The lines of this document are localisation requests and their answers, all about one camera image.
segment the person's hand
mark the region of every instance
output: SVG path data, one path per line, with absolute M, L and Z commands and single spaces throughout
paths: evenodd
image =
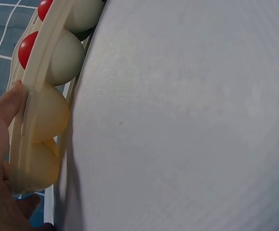
M 28 222 L 40 204 L 37 195 L 14 200 L 9 188 L 8 163 L 4 161 L 9 150 L 8 126 L 19 112 L 22 100 L 23 86 L 20 81 L 16 81 L 13 88 L 0 97 L 0 231 L 54 230 L 49 223 L 32 228 Z

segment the ball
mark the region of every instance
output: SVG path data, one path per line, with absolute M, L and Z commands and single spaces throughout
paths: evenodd
M 54 86 L 69 82 L 81 71 L 84 59 L 81 42 L 74 34 L 63 29 L 51 57 L 46 81 Z
M 35 44 L 38 31 L 28 35 L 20 44 L 18 51 L 18 58 L 21 66 L 26 69 L 30 53 L 32 52 L 33 46 Z
M 65 28 L 73 33 L 78 33 L 94 27 L 103 7 L 102 0 L 78 0 L 67 17 Z
M 41 21 L 45 19 L 53 0 L 42 0 L 38 6 L 38 16 Z
M 45 83 L 36 112 L 33 141 L 48 141 L 61 134 L 67 127 L 69 114 L 69 105 L 63 95 Z
M 60 161 L 54 151 L 44 143 L 33 142 L 30 160 L 25 169 L 25 184 L 19 185 L 25 192 L 44 190 L 55 183 L 59 174 Z

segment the red ball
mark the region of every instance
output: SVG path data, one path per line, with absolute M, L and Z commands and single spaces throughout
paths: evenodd
M 38 6 L 38 16 L 41 21 L 44 20 L 45 16 L 47 15 L 49 8 L 52 5 L 53 0 L 42 0 Z
M 25 39 L 23 39 L 23 41 L 21 42 L 21 45 L 19 47 L 18 58 L 19 58 L 21 66 L 24 69 L 27 66 L 28 59 L 29 59 L 30 53 L 32 52 L 37 35 L 38 35 L 38 31 L 28 35 Z

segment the blue checkered fabric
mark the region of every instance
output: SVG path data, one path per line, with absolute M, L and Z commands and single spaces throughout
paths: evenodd
M 7 88 L 13 50 L 39 2 L 40 0 L 0 0 L 0 96 Z M 30 220 L 33 226 L 43 223 L 44 192 L 39 194 L 42 204 Z

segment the gray surface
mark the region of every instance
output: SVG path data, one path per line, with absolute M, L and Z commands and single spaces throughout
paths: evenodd
M 62 230 L 279 231 L 279 0 L 109 0 L 59 192 Z

